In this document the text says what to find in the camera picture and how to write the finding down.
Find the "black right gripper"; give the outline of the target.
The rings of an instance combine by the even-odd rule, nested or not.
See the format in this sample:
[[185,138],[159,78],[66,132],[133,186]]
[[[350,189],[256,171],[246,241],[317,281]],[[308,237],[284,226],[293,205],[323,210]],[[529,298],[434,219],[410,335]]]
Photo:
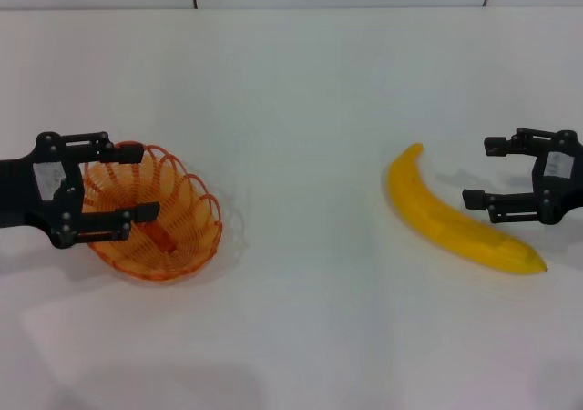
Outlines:
[[485,210],[494,224],[558,224],[569,211],[582,207],[582,144],[576,131],[518,128],[510,138],[485,138],[484,147],[490,157],[536,157],[534,192],[493,194],[465,189],[462,195],[468,210]]

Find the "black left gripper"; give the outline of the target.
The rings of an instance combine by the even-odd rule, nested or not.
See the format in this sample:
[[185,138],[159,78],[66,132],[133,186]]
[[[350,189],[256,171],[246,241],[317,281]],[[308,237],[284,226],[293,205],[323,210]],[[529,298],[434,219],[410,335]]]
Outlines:
[[138,164],[143,154],[141,143],[115,144],[105,131],[39,134],[29,154],[1,162],[1,226],[37,228],[58,249],[79,243],[126,241],[133,224],[157,219],[160,205],[150,202],[81,213],[84,186],[79,164]]

